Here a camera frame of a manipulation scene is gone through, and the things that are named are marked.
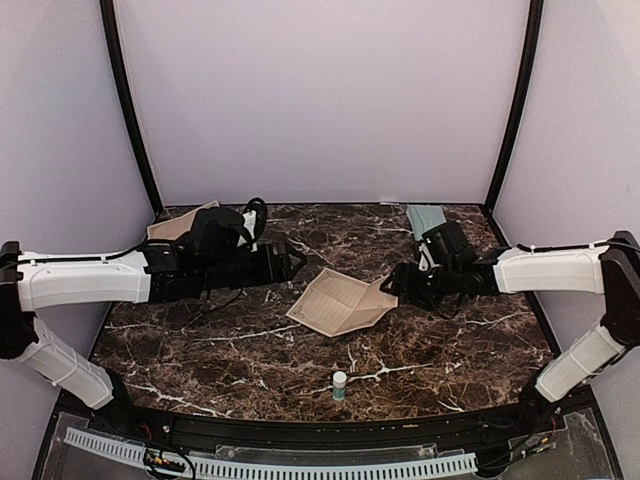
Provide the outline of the beige lined letter paper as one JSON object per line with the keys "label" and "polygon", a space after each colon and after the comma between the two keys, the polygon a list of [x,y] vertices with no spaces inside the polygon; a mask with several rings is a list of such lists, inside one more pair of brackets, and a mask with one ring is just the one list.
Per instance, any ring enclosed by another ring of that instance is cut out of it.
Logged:
{"label": "beige lined letter paper", "polygon": [[398,307],[397,297],[380,290],[382,282],[366,283],[324,268],[286,316],[327,337],[372,327]]}

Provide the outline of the teal envelope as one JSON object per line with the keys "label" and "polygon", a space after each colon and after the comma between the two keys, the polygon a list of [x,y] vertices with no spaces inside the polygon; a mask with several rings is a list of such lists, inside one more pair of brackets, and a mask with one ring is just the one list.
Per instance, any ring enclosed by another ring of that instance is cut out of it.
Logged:
{"label": "teal envelope", "polygon": [[440,206],[411,204],[406,207],[415,241],[420,241],[425,232],[444,224],[446,218]]}

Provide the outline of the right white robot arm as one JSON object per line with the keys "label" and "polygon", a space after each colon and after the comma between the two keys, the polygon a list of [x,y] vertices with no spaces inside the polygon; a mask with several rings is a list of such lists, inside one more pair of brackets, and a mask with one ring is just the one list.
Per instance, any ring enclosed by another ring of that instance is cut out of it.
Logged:
{"label": "right white robot arm", "polygon": [[571,291],[604,297],[602,318],[522,391],[523,402],[510,413],[511,426],[521,434],[547,420],[548,404],[639,345],[639,245],[628,231],[586,244],[518,244],[479,255],[460,225],[450,221],[425,232],[417,252],[417,261],[398,264],[380,289],[429,311],[449,296]]}

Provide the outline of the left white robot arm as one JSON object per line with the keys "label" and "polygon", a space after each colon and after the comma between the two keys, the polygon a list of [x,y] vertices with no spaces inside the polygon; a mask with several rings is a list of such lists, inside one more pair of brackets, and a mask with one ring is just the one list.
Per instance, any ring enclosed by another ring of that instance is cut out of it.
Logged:
{"label": "left white robot arm", "polygon": [[27,365],[93,410],[120,436],[141,427],[140,412],[116,375],[57,337],[39,310],[71,304],[164,304],[198,299],[218,289],[289,282],[307,259],[289,243],[241,246],[225,254],[195,254],[162,241],[127,251],[78,256],[1,249],[1,357]]}

